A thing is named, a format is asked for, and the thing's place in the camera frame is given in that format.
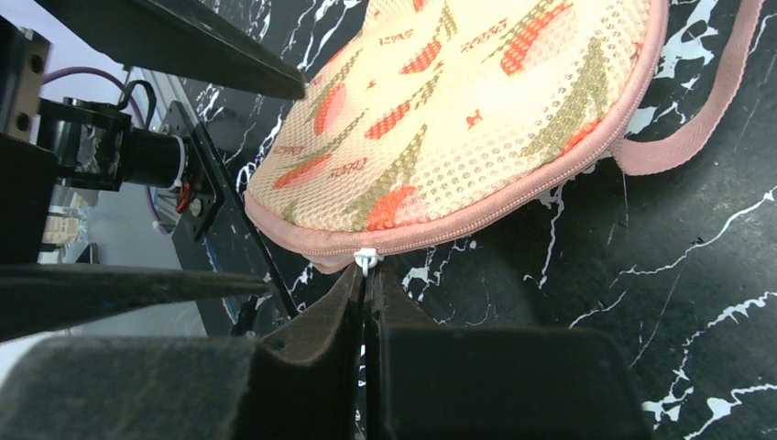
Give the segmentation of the pink patterned mesh laundry bag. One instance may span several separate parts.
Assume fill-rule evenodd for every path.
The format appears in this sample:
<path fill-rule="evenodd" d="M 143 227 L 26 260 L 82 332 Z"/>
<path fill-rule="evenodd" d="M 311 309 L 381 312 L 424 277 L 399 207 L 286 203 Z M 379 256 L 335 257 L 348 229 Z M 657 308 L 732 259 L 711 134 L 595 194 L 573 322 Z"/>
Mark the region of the pink patterned mesh laundry bag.
<path fill-rule="evenodd" d="M 247 217 L 319 271 L 480 230 L 605 152 L 628 175 L 709 140 L 743 76 L 761 2 L 743 1 L 699 113 L 626 128 L 659 65 L 664 1 L 373 1 L 308 84 L 245 191 Z"/>

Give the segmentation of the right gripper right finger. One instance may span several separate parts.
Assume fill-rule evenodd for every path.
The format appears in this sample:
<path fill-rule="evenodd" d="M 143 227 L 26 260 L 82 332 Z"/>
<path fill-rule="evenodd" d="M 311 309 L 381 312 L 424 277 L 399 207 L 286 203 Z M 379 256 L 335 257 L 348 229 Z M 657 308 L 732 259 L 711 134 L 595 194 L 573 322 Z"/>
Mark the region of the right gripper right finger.
<path fill-rule="evenodd" d="M 367 274 L 370 439 L 648 439 L 626 363 L 605 334 L 446 326 L 389 267 Z"/>

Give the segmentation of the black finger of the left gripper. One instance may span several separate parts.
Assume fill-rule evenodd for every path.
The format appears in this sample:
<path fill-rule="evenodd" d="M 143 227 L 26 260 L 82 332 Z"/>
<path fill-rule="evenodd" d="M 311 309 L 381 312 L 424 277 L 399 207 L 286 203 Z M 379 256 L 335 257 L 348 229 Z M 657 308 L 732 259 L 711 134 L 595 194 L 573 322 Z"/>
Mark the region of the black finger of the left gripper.
<path fill-rule="evenodd" d="M 93 264 L 3 265 L 1 340 L 100 320 L 141 308 L 270 290 L 247 275 Z"/>
<path fill-rule="evenodd" d="M 287 100 L 302 73 L 200 1 L 68 1 L 40 6 L 117 63 Z"/>

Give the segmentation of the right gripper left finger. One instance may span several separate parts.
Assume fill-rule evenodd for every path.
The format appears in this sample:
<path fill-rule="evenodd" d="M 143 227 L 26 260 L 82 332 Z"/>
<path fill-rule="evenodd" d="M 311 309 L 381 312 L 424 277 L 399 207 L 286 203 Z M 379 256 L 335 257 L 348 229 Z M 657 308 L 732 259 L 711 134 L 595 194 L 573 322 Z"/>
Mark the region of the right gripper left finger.
<path fill-rule="evenodd" d="M 264 337 L 52 337 L 1 389 L 4 439 L 348 439 L 362 277 Z"/>

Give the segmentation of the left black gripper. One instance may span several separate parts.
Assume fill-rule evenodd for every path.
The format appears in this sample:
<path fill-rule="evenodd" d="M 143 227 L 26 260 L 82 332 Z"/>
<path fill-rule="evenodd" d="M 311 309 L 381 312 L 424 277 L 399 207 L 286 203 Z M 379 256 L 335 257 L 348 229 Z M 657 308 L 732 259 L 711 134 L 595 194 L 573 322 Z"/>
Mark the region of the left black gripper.
<path fill-rule="evenodd" d="M 31 142 L 49 42 L 1 19 L 1 263 L 34 264 L 49 214 L 57 160 Z"/>

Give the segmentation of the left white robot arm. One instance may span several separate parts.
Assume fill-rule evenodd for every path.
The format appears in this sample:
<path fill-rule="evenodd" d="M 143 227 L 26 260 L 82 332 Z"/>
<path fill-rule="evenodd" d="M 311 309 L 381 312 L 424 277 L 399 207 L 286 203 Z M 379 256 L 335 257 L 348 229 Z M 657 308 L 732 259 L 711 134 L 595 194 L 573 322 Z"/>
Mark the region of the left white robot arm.
<path fill-rule="evenodd" d="M 198 1 L 46 1 L 44 9 L 94 49 L 130 67 L 208 81 L 278 98 L 300 98 L 301 72 Z M 238 206 L 213 142 L 179 102 L 170 132 L 153 131 L 152 114 L 134 126 L 126 109 L 133 83 L 117 104 L 40 97 L 51 80 L 49 42 L 38 32 L 1 23 L 1 338 L 59 330 L 151 305 L 246 296 L 234 335 L 251 328 L 263 296 L 296 313 L 278 280 L 234 274 L 115 269 L 94 264 L 41 265 L 56 185 L 115 192 L 136 183 L 176 193 L 177 237 L 199 242 L 218 219 L 236 220 L 273 266 Z"/>

